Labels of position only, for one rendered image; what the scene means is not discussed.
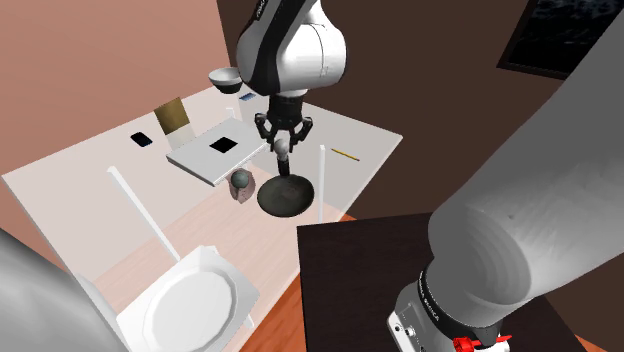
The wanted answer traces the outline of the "white square plate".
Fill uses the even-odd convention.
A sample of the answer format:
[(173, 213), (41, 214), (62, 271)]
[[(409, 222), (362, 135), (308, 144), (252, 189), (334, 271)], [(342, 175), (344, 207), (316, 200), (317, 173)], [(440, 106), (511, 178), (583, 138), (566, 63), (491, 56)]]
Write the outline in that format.
[(130, 352), (225, 352), (259, 298), (214, 246), (199, 246), (117, 317)]

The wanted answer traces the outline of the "grey rounded object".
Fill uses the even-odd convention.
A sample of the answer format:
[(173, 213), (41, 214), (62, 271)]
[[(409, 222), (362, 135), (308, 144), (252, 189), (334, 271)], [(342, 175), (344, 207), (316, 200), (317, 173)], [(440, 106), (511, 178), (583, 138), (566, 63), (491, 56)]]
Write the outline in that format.
[(0, 228), (0, 352), (128, 352), (76, 280)]

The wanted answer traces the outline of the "dark round plate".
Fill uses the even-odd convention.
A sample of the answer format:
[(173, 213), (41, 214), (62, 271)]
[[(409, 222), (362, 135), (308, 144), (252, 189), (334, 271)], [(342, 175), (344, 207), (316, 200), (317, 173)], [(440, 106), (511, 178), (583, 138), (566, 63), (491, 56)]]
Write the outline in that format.
[(275, 176), (257, 192), (257, 201), (269, 215), (287, 218), (305, 212), (315, 197), (312, 183), (299, 175)]

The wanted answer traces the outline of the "dark stem with grey knob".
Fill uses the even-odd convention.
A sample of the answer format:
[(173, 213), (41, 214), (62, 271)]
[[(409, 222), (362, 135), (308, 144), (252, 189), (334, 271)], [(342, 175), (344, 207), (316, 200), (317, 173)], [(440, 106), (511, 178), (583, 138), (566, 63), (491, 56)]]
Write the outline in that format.
[(287, 177), (290, 175), (289, 150), (290, 146), (284, 139), (278, 139), (273, 144), (273, 150), (276, 154), (279, 175)]

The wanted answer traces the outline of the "white table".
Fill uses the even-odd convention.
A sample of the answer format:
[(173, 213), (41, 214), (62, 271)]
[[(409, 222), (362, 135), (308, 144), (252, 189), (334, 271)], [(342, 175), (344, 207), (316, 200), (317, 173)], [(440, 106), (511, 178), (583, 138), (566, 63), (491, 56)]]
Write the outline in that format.
[[(179, 254), (214, 246), (258, 289), (251, 318), (260, 323), (298, 275), (298, 227), (341, 220), (401, 142), (311, 104), (303, 112), (313, 127), (290, 166), (316, 196), (292, 218), (268, 215), (255, 200), (240, 204), (225, 179), (211, 186), (170, 163), (154, 114), (11, 171), (4, 182), (108, 323), (173, 264), (153, 225)], [(153, 143), (138, 146), (136, 132)]]

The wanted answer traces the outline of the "white bowl dark outside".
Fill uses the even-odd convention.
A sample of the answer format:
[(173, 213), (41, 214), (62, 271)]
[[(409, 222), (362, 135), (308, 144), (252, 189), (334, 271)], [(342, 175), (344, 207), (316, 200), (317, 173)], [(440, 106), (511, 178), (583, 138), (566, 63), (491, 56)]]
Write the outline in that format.
[(209, 80), (223, 94), (237, 93), (243, 84), (236, 67), (215, 69), (209, 73)]

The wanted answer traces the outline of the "dark framed wall picture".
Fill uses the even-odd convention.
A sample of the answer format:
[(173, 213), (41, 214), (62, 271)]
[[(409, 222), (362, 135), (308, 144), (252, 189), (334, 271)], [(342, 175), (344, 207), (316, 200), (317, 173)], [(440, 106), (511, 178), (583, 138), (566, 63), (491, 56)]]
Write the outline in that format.
[(624, 10), (624, 0), (529, 0), (497, 67), (566, 79)]

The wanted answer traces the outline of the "olive brown box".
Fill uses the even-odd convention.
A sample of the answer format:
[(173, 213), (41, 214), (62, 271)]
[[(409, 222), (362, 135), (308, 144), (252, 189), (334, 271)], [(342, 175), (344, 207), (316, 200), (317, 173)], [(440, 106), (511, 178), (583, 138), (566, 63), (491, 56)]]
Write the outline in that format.
[(154, 113), (172, 150), (196, 137), (180, 97), (157, 107)]

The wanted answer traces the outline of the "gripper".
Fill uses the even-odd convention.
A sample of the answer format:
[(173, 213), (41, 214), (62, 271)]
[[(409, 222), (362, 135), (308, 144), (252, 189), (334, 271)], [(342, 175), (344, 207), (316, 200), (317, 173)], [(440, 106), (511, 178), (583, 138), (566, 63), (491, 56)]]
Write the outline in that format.
[[(256, 113), (254, 116), (254, 123), (260, 138), (272, 146), (275, 137), (273, 128), (290, 129), (289, 151), (292, 152), (295, 145), (306, 139), (313, 127), (313, 121), (310, 117), (302, 118), (303, 101), (303, 95), (296, 97), (272, 95), (269, 98), (267, 115)], [(267, 119), (272, 127), (270, 129), (266, 127)], [(301, 123), (301, 129), (296, 132), (294, 128), (299, 123)]]

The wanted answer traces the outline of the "white slab with black square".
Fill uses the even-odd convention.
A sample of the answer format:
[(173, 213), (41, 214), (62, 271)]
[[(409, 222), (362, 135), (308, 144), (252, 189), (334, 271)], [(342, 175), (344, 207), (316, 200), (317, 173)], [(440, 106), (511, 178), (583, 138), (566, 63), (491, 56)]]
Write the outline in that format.
[(203, 182), (216, 186), (267, 147), (255, 128), (229, 118), (170, 152), (166, 158)]

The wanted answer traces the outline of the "pink pot with grey ball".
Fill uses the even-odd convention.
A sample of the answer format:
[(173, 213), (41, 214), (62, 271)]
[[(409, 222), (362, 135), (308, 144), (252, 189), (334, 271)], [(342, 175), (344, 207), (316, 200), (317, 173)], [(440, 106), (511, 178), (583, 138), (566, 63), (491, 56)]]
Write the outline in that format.
[(255, 191), (253, 175), (246, 169), (237, 169), (231, 173), (228, 183), (232, 198), (240, 204), (249, 200)]

